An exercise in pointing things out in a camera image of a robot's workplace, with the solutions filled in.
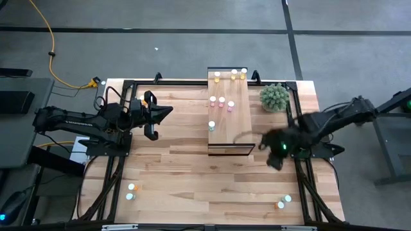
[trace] black stand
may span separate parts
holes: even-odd
[[[406,104],[411,100],[411,88],[403,92],[397,93],[387,102],[383,103],[376,110],[379,113],[378,117],[407,117],[410,118],[411,114],[409,113],[389,113],[391,110],[400,107],[403,104]],[[381,130],[381,122],[379,119],[376,119],[373,122],[375,132],[377,134],[378,141],[380,143],[385,161],[388,164],[390,177],[383,178],[374,182],[375,185],[385,185],[385,184],[394,184],[398,182],[407,182],[411,181],[411,174],[407,174],[405,171],[402,161],[399,157],[399,153],[395,151],[389,152],[388,149],[388,139],[384,137],[384,133]]]

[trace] wooden board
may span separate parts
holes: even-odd
[[[216,123],[215,130],[208,133],[209,144],[232,144],[235,136],[241,132],[251,131],[250,102],[247,80],[238,75],[231,80],[230,71],[220,71],[220,81],[214,81],[214,71],[208,72],[208,98],[217,98],[216,106],[208,108],[209,121]],[[218,106],[218,99],[225,98],[223,108]],[[234,102],[232,112],[228,112],[228,102]],[[239,144],[250,144],[251,135],[241,137]]]
[[[122,84],[120,79],[107,80],[107,86],[118,91]],[[313,82],[298,81],[297,86],[303,113],[318,110]],[[249,87],[252,129],[286,126],[284,114],[268,114],[261,108],[259,89]],[[248,157],[208,157],[207,88],[140,86],[137,96],[146,90],[157,96],[159,105],[173,106],[174,111],[156,126],[158,141],[149,141],[143,129],[132,130],[116,223],[303,224],[292,160],[286,159],[283,170],[276,171],[265,164],[268,150],[254,150]],[[110,91],[109,101],[119,98]],[[259,139],[252,137],[255,143]],[[319,194],[344,220],[333,169],[323,160],[312,162]],[[81,193],[81,214],[101,191],[106,165],[107,157],[99,157],[90,166]],[[139,186],[134,201],[125,199],[129,183]],[[290,194],[293,202],[282,211],[275,210],[274,202],[285,194]],[[312,213],[311,199],[308,201]]]

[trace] green plant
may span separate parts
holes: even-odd
[[[290,95],[280,83],[277,85],[271,84],[261,90],[259,100],[267,112],[282,112],[287,108]]]

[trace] wooden table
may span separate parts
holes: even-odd
[[[119,92],[122,84],[123,79],[107,80],[107,86]],[[314,83],[297,81],[297,86],[302,112],[319,110]],[[252,129],[266,131],[286,126],[285,114],[269,114],[261,108],[260,88],[249,87]],[[284,160],[283,169],[277,171],[265,163],[268,150],[255,149],[248,157],[207,155],[206,86],[141,86],[137,97],[146,90],[157,96],[159,105],[173,106],[174,111],[156,126],[158,141],[149,141],[143,129],[132,130],[132,149],[123,172],[116,223],[304,223],[293,160]],[[119,98],[110,91],[109,101]],[[255,143],[259,139],[257,135],[252,138]],[[106,165],[107,157],[99,157],[89,168],[81,214],[101,191]],[[319,194],[335,215],[344,220],[333,169],[321,159],[312,159],[312,165]],[[139,187],[134,201],[125,199],[129,183]],[[274,202],[286,194],[293,201],[283,210],[275,210]],[[308,201],[313,218],[310,197]]]

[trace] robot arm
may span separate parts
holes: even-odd
[[[351,123],[373,121],[377,111],[368,99],[361,96],[351,102],[326,112],[304,114],[297,123],[280,130],[270,130],[263,135],[259,147],[270,146],[267,165],[281,170],[283,159],[288,154],[296,155],[308,150],[321,139]]]
[[[93,151],[108,156],[125,155],[130,149],[131,129],[144,126],[144,135],[155,141],[159,136],[154,125],[160,124],[173,110],[173,107],[158,106],[157,98],[150,91],[145,92],[144,100],[147,107],[140,99],[131,99],[126,112],[118,103],[105,103],[96,115],[57,107],[41,108],[36,112],[33,126],[39,133],[64,130],[89,136],[89,141],[80,141],[88,147],[88,155]]]

